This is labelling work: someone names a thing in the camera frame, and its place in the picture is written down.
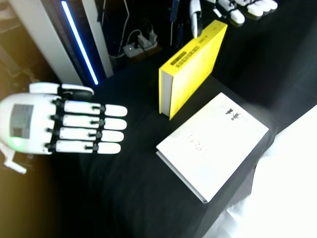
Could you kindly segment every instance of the white book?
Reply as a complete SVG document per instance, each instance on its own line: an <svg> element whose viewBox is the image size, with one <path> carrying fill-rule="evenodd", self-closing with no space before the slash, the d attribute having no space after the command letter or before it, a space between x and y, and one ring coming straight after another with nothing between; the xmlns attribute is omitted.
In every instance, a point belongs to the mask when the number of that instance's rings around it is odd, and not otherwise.
<svg viewBox="0 0 317 238"><path fill-rule="evenodd" d="M157 155L203 202L216 195L268 128L223 93L157 146Z"/></svg>

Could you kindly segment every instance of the yellow book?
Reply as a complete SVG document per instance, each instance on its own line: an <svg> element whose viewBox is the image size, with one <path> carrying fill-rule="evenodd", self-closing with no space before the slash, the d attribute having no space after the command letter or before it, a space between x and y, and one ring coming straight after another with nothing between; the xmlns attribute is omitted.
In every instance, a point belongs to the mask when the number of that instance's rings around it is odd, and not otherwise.
<svg viewBox="0 0 317 238"><path fill-rule="evenodd" d="M214 20L161 68L159 68L159 113L171 120L211 73L227 25Z"/></svg>

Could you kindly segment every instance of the black tablecloth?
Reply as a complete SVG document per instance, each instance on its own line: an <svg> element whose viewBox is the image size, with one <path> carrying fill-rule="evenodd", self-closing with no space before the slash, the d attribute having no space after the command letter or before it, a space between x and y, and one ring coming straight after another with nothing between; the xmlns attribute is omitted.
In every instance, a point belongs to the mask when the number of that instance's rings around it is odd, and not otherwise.
<svg viewBox="0 0 317 238"><path fill-rule="evenodd" d="M73 169L74 163L79 166L76 176L80 179L72 175L73 182L93 194L90 203L98 204L94 212L98 221L90 223L95 236L201 238L274 140L275 127L268 114L245 103L212 76L169 121L159 114L158 67L151 61L134 65L95 89L92 101L128 108L121 152L111 156L73 155L75 158L68 161ZM156 145L220 92L265 124L269 132L211 202L203 204L156 155Z"/></svg>

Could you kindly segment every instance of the led light strip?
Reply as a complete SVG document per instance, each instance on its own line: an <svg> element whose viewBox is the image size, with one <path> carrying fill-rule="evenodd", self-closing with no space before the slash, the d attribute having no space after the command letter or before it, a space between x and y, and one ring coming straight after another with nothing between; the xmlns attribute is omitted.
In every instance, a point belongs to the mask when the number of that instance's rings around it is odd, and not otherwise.
<svg viewBox="0 0 317 238"><path fill-rule="evenodd" d="M97 80L96 75L95 75L95 72L94 72L94 70L93 70L93 68L92 68L92 66L91 66L91 64L90 64L90 61L89 61L89 59L88 59L86 50L85 50L85 48L84 48L84 45L83 45L83 43L82 43L82 41L81 41L81 39L80 39L80 37L79 37L77 28L76 28L75 23L74 23L74 20L73 20L73 17L72 17L71 14L70 14L70 11L69 11L67 2L61 1L61 5L63 6L63 9L64 9L64 12L65 12L65 14L66 14L67 20L68 20L68 22L69 22L69 24L70 24L70 27L71 27L71 29L72 29L72 31L73 31L73 33L74 33L74 36L75 36L76 41L77 41L77 44L78 44L78 46L79 46L79 48L80 48L81 54L83 55L83 57L84 57L84 59L85 59L86 65L87 65L87 67L88 67L88 69L89 69L89 72L90 72L92 78L93 78L93 81L94 81L94 83L95 83L96 85L98 85L98 80Z"/></svg>

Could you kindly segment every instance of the white power strip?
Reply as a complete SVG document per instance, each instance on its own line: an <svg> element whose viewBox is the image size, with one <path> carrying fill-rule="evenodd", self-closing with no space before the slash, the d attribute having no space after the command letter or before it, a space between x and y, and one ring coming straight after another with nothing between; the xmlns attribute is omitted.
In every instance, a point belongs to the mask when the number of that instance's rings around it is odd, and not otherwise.
<svg viewBox="0 0 317 238"><path fill-rule="evenodd" d="M129 58L132 58L134 56L137 56L137 55L143 53L144 51L149 51L150 49L153 49L156 46L158 46L157 42L155 42L152 46L144 48L144 50L143 50L141 47L135 48L134 45L129 44L129 45L123 47L123 51Z"/></svg>

